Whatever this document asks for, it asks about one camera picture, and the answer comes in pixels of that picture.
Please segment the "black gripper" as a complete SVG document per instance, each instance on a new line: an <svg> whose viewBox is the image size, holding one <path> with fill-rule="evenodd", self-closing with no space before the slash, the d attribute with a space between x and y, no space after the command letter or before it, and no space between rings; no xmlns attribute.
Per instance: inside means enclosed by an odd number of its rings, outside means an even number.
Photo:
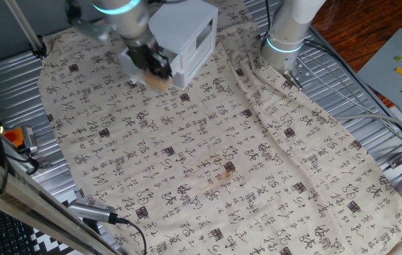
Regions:
<svg viewBox="0 0 402 255"><path fill-rule="evenodd" d="M127 44L127 55L137 67L134 71L134 80L136 81L150 79L152 73L163 80L172 77L169 58L163 55L163 48L157 42L152 42L150 46L147 44Z"/></svg>

